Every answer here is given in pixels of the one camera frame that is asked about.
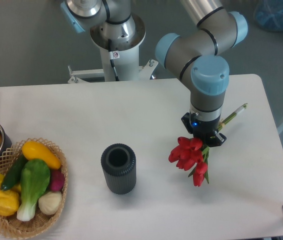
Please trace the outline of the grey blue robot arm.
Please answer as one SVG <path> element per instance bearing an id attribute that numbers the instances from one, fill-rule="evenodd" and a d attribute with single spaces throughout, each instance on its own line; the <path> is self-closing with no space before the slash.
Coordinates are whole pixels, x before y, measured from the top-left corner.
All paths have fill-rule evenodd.
<path id="1" fill-rule="evenodd" d="M 190 91 L 189 112 L 181 119 L 187 131 L 217 147 L 226 141 L 218 125 L 229 84 L 229 65 L 221 53 L 245 39 L 248 24 L 218 0 L 184 0 L 182 5 L 197 31 L 188 37 L 164 35 L 155 57 Z M 139 78 L 139 47 L 146 28 L 129 0 L 64 0 L 60 7 L 76 32 L 90 33 L 107 82 Z"/>

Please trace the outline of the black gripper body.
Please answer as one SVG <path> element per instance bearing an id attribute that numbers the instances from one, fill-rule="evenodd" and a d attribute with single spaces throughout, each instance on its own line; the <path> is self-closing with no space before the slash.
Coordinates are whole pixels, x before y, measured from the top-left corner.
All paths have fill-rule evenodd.
<path id="1" fill-rule="evenodd" d="M 189 112 L 181 118 L 187 131 L 208 147 L 219 147 L 227 140 L 227 137 L 218 130 L 219 120 L 220 117 L 212 121 L 202 121 L 197 119 L 194 113 Z"/>

